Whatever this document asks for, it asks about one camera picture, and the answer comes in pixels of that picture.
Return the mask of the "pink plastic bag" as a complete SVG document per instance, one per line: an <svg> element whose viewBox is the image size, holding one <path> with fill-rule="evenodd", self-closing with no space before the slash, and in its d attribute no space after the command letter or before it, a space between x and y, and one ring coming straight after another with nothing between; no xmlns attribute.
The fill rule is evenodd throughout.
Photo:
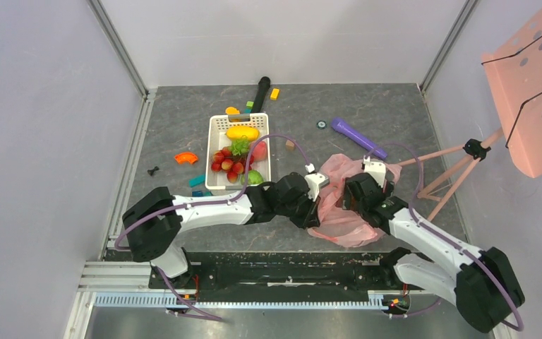
<svg viewBox="0 0 542 339"><path fill-rule="evenodd" d="M331 155L321 166L320 172L327 175L329 184L319 193L319 225L309 228L309 235L346 248L365 246L385 235L356 211L342 207L343 202L352 196L359 197L379 189L362 167L362 160L352 160L341 153Z"/></svg>

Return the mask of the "green fake fruit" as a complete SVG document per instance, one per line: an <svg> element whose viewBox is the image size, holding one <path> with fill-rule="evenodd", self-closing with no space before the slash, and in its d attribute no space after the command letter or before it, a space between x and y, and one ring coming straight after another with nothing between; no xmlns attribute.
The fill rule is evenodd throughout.
<svg viewBox="0 0 542 339"><path fill-rule="evenodd" d="M265 182L264 177L261 173L257 170L249 170L247 173L242 174L240 178L240 184L245 184L252 186L252 185L259 185Z"/></svg>

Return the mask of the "pink fake peach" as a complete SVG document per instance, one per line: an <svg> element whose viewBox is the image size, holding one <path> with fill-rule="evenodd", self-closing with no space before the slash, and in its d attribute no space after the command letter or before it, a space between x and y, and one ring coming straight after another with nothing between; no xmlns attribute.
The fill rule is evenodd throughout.
<svg viewBox="0 0 542 339"><path fill-rule="evenodd" d="M267 143L259 142L257 145L251 144L251 162L260 162L267 159Z"/></svg>

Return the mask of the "green fake grapes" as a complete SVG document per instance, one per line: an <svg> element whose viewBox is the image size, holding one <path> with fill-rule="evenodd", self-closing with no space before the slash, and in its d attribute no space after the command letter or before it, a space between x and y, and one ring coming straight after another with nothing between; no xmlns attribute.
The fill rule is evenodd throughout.
<svg viewBox="0 0 542 339"><path fill-rule="evenodd" d="M242 136L231 141L229 150L233 156L247 155L250 149L251 141L247 136Z"/></svg>

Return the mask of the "red fake fruit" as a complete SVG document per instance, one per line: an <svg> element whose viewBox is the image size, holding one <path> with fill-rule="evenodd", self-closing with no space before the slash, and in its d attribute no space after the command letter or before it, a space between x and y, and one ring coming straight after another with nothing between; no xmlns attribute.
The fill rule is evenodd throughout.
<svg viewBox="0 0 542 339"><path fill-rule="evenodd" d="M214 173L223 172L227 181L230 184L235 184L237 181L240 181L242 174L253 170L254 162L251 162L251 158L249 161L246 161L247 155L233 156L229 150L229 146L225 146L213 153L210 169Z"/></svg>

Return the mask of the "yellow fake fruit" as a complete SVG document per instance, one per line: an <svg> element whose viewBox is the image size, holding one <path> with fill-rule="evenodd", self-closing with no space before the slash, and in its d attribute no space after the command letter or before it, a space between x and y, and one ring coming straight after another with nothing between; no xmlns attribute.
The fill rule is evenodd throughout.
<svg viewBox="0 0 542 339"><path fill-rule="evenodd" d="M252 142L259 138L260 132L251 126L238 125L230 127L225 135L231 141L246 139L248 142Z"/></svg>

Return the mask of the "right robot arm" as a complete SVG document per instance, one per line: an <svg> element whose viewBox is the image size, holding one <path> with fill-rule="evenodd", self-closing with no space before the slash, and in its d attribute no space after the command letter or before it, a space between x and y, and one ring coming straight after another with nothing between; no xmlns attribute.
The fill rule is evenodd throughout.
<svg viewBox="0 0 542 339"><path fill-rule="evenodd" d="M417 250L390 253L379 270L384 286L420 287L456 306L462 318L482 333L500 324L524 330L519 308L526 298L503 251L484 250L453 237L411 204L389 195L368 173L345 180L343 207Z"/></svg>

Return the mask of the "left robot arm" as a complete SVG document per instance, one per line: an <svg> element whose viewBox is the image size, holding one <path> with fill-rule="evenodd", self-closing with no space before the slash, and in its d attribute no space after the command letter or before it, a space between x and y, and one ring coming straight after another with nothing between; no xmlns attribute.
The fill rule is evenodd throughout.
<svg viewBox="0 0 542 339"><path fill-rule="evenodd" d="M137 263L162 269L175 287L186 287L193 280L193 268L186 252L174 244L178 234L217 225L259 224L278 215L299 228L317 227L320 192L328 183L328 176L319 172L293 172L278 182L223 196L174 196L167 187L157 187L123 214L124 230L115 247L129 251Z"/></svg>

